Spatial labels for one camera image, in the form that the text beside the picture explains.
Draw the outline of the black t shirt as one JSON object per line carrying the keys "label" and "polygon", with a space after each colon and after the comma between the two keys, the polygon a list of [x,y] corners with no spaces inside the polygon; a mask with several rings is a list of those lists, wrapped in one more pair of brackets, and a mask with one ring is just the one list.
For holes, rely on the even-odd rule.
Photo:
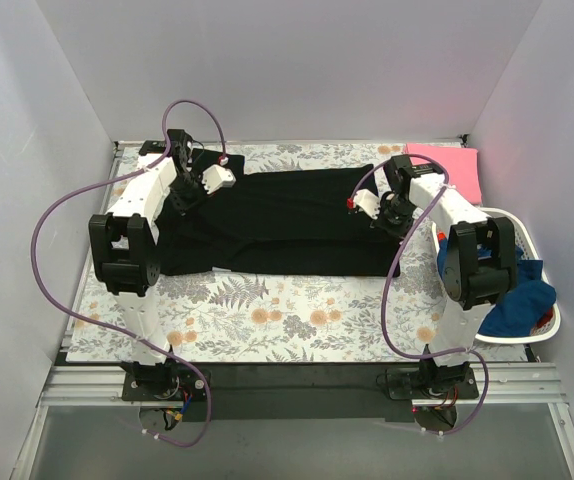
{"label": "black t shirt", "polygon": [[156,220],[161,272],[180,276],[224,269],[268,275],[375,276],[391,267],[399,241],[346,200],[369,166],[247,173],[186,214],[166,199]]}

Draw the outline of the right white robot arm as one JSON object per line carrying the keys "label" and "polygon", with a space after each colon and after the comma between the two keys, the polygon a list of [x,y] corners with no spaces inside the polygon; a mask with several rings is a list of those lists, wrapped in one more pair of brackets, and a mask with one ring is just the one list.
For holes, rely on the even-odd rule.
{"label": "right white robot arm", "polygon": [[380,200],[377,227],[407,246],[423,219],[430,218],[447,236],[440,269],[448,296],[437,333],[415,356],[414,368],[384,373],[392,399],[478,395],[470,368],[475,337],[486,306],[503,300],[517,285],[515,229],[506,217],[490,217],[449,184],[447,171],[425,157],[414,165],[410,155],[394,155],[382,165],[389,191]]}

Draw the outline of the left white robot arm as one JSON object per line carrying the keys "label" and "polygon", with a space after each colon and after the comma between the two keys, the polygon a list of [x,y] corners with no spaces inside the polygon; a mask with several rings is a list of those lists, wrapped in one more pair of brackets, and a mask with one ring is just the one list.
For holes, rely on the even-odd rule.
{"label": "left white robot arm", "polygon": [[113,206],[89,220],[91,253],[97,279],[114,296],[126,328],[136,335],[132,359],[122,364],[131,379],[123,397],[203,401],[205,381],[163,354],[170,343],[157,310],[161,254],[155,220],[165,205],[183,215],[206,197],[192,171],[194,139],[182,129],[167,134],[169,142],[145,142],[139,166],[147,167],[163,152],[166,158],[131,178]]}

